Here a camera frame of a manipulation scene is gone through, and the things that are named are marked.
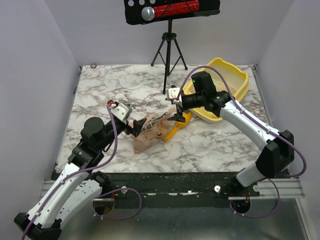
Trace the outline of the yellow litter scoop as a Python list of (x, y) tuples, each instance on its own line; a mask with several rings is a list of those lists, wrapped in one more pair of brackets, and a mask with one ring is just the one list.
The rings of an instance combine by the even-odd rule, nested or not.
[(185, 122), (177, 121), (175, 123), (174, 127), (172, 128), (172, 130), (169, 131), (169, 133), (164, 137), (163, 140), (164, 140), (165, 143), (169, 142), (172, 139), (172, 137), (177, 133), (178, 130), (181, 130), (181, 129), (185, 128), (189, 124), (189, 122), (192, 119), (193, 114), (192, 114), (192, 112), (183, 113), (183, 116), (185, 118)]

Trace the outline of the pink cat litter bag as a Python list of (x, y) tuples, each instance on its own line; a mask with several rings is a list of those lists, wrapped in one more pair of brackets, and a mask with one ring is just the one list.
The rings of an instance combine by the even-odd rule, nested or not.
[(133, 152), (140, 154), (145, 152), (160, 140), (162, 140), (170, 131), (170, 117), (176, 112), (175, 108), (169, 108), (167, 111), (148, 114), (138, 137), (131, 135), (133, 139)]

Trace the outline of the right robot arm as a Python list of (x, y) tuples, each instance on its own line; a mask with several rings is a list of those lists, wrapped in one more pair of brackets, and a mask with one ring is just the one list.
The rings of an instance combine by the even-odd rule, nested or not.
[(248, 186), (265, 178), (274, 178), (294, 160), (294, 136), (264, 123), (232, 100), (227, 91), (217, 91), (211, 75), (200, 71), (191, 76), (195, 92), (184, 94), (180, 88), (172, 86), (166, 91), (166, 99), (176, 105), (172, 121), (185, 122), (183, 113), (203, 107), (206, 111), (229, 122), (244, 133), (261, 151), (257, 160), (238, 172), (230, 183), (230, 191), (241, 196)]

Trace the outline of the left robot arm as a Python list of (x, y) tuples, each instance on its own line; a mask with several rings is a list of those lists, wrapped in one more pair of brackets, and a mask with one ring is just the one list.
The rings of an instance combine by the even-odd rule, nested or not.
[(80, 132), (80, 142), (57, 180), (32, 209), (14, 218), (23, 232), (22, 237), (57, 240), (63, 228), (85, 205), (98, 196), (107, 197), (111, 191), (110, 179), (104, 173), (92, 171), (98, 168), (105, 148), (118, 143), (120, 133), (138, 136), (145, 122), (144, 118), (134, 120), (133, 125), (116, 117), (108, 123), (99, 117), (87, 119)]

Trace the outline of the black tripod stand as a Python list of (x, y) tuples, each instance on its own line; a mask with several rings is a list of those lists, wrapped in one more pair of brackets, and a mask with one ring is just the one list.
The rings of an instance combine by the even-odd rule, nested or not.
[[(154, 56), (152, 62), (150, 63), (150, 66), (153, 67), (155, 65), (156, 59), (158, 57), (160, 57), (160, 59), (162, 60), (162, 63), (164, 64), (164, 80), (163, 80), (163, 90), (162, 90), (163, 95), (166, 93), (166, 89), (167, 89), (167, 78), (172, 73), (172, 71), (175, 69), (177, 63), (179, 61), (182, 61), (184, 69), (186, 71), (188, 70), (188, 66), (186, 64), (185, 58), (183, 56), (183, 53), (182, 53), (181, 48), (180, 48), (178, 41), (177, 41), (177, 34), (173, 32), (172, 28), (173, 28), (173, 20), (168, 20), (167, 32), (164, 32), (162, 34), (161, 43), (155, 53), (155, 56)], [(174, 43), (179, 56), (178, 56), (177, 60), (175, 61), (174, 65), (172, 67), (170, 67), (171, 53), (172, 53), (172, 42)], [(161, 54), (161, 49), (165, 43), (166, 43), (166, 55), (164, 58), (163, 55)]]

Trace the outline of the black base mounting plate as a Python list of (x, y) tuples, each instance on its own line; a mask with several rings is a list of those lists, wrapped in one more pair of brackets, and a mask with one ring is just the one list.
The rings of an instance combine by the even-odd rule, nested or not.
[(247, 212), (250, 201), (260, 196), (258, 182), (247, 187), (236, 183), (235, 172), (180, 173), (102, 173), (95, 172), (73, 185), (66, 193), (59, 190), (60, 213), (80, 209), (89, 202), (98, 207), (111, 204), (120, 209), (143, 208), (227, 208), (236, 204)]

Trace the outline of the red handled microphone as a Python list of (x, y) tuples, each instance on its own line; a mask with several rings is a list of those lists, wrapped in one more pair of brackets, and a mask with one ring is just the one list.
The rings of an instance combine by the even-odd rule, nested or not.
[(146, 6), (141, 11), (143, 20), (150, 22), (154, 19), (183, 15), (197, 12), (200, 8), (198, 0), (183, 1), (167, 5), (150, 7)]

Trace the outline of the aluminium rail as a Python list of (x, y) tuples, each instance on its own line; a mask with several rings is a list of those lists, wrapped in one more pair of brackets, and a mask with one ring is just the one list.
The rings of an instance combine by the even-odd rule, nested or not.
[[(75, 193), (78, 190), (82, 190), (84, 185), (86, 184), (86, 180), (81, 182), (75, 190), (72, 192)], [(272, 182), (269, 180), (263, 180), (258, 182), (256, 185), (253, 186), (253, 190), (250, 193), (250, 199), (257, 200), (257, 199), (276, 199), (279, 193), (280, 199), (302, 199), (305, 197), (304, 190), (302, 188), (301, 182), (299, 179), (272, 179)], [(43, 196), (48, 192), (48, 190), (53, 185), (53, 180), (45, 180), (42, 186), (42, 190), (40, 193), (40, 198), (43, 198)], [(182, 191), (179, 193), (178, 191), (174, 190), (172, 193), (168, 193), (169, 196), (193, 196), (193, 195), (200, 195), (200, 191), (195, 190), (187, 190)], [(235, 197), (229, 197), (228, 199), (231, 201), (239, 201), (239, 200), (245, 200), (246, 196), (235, 196)]]

